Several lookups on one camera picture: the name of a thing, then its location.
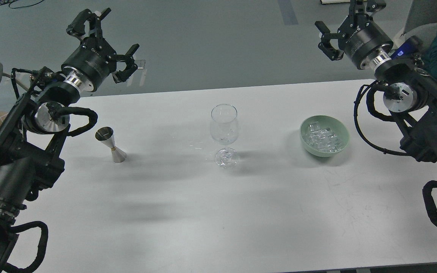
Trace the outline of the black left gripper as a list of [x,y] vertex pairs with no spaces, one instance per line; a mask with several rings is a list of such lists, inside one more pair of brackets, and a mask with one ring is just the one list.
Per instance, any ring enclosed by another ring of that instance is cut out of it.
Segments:
[[[73,69],[83,74],[92,85],[86,84],[88,92],[95,92],[110,74],[115,83],[122,83],[138,70],[134,54],[139,44],[132,45],[126,54],[117,54],[103,37],[101,22],[110,12],[110,8],[101,12],[85,9],[66,28],[66,33],[77,38],[80,45],[63,62],[61,69],[66,73]],[[125,63],[125,69],[117,71],[116,63]]]

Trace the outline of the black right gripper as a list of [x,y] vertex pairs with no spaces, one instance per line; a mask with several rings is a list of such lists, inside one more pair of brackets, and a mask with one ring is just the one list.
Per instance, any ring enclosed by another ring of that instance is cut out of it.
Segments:
[[[350,0],[349,13],[336,33],[323,21],[316,21],[314,25],[321,33],[318,48],[332,61],[341,60],[346,54],[357,69],[365,69],[370,54],[393,48],[393,41],[372,19],[386,5],[385,0],[367,0],[366,4],[364,0]],[[332,45],[332,40],[338,41],[338,48]]]

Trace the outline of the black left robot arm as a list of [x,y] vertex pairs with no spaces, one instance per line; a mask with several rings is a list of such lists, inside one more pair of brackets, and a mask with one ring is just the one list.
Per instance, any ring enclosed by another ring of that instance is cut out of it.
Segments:
[[[95,92],[108,76],[115,83],[125,82],[140,69],[134,59],[139,44],[118,54],[104,38],[102,21],[109,12],[85,9],[69,24],[66,32],[80,44],[59,71],[12,69],[17,100],[0,126],[0,273],[33,273],[44,260],[47,225],[14,223],[26,209],[24,201],[36,200],[64,172],[60,153],[66,138],[97,124],[95,111],[74,106],[80,94]],[[19,234],[32,228],[41,230],[36,257],[26,268],[18,268],[8,259]]]

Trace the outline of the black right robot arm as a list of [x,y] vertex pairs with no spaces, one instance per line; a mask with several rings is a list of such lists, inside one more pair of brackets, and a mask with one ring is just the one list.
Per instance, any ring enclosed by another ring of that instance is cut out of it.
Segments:
[[[375,80],[362,85],[354,101],[354,125],[359,136],[384,154],[407,156],[418,162],[437,162],[437,79],[425,69],[421,54],[435,36],[437,23],[405,26],[404,41],[395,43],[374,22],[373,15],[386,7],[383,0],[351,0],[349,13],[336,31],[322,22],[314,24],[321,33],[318,48],[332,61],[346,55],[357,69],[371,68]],[[363,97],[371,116],[394,122],[402,133],[401,151],[371,143],[358,123]],[[423,200],[430,221],[437,227],[437,207],[432,190],[437,181],[423,187]]]

